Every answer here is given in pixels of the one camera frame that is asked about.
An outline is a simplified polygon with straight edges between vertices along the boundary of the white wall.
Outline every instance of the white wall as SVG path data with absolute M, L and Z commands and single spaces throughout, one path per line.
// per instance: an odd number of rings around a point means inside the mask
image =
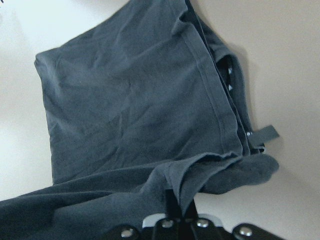
M 36 53 L 58 47 L 127 0 L 5 0 L 0 3 L 0 200 L 52 184 Z M 192 0 L 237 53 L 255 129 L 280 164 L 271 181 L 227 194 L 198 194 L 200 211 L 231 230 L 252 222 L 287 239 L 320 238 L 320 1 Z

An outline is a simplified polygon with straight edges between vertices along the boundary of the white backdrop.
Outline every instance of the white backdrop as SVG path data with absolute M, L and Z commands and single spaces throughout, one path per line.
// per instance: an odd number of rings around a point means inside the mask
M 0 200 L 52 184 L 50 145 L 35 55 L 110 17 L 127 0 L 0 3 Z M 200 212 L 230 231 L 251 222 L 290 240 L 320 239 L 320 1 L 192 0 L 238 55 L 250 117 L 280 138 L 268 183 L 198 194 Z

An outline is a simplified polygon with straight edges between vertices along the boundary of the clothing tag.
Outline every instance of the clothing tag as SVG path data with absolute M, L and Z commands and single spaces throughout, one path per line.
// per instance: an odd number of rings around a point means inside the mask
M 277 137 L 279 137 L 279 134 L 272 125 L 266 126 L 259 131 L 252 133 L 250 132 L 250 134 L 247 134 L 248 142 L 253 147 L 262 145 L 263 143 L 271 141 Z

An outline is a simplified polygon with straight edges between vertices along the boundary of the folded clothing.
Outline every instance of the folded clothing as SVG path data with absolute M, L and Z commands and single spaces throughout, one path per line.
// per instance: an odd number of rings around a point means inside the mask
M 237 57 L 189 0 L 131 0 L 37 54 L 53 186 L 0 202 L 4 239 L 99 239 L 202 190 L 267 181 L 277 162 L 248 144 Z

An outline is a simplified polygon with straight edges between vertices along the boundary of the metal rivet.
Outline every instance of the metal rivet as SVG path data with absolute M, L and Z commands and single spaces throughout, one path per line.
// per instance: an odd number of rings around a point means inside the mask
M 172 221 L 172 220 L 164 219 L 164 220 L 162 221 L 162 227 L 165 228 L 165 229 L 169 229 L 169 228 L 171 228 L 173 225 L 174 225 L 174 221 Z
M 246 226 L 240 228 L 240 234 L 250 237 L 252 235 L 252 230 Z
M 209 226 L 209 221 L 206 220 L 206 219 L 199 219 L 197 222 L 196 222 L 196 225 L 199 227 L 199 228 L 206 228 Z
M 130 238 L 133 234 L 134 234 L 134 230 L 132 228 L 127 228 L 121 232 L 121 237 Z

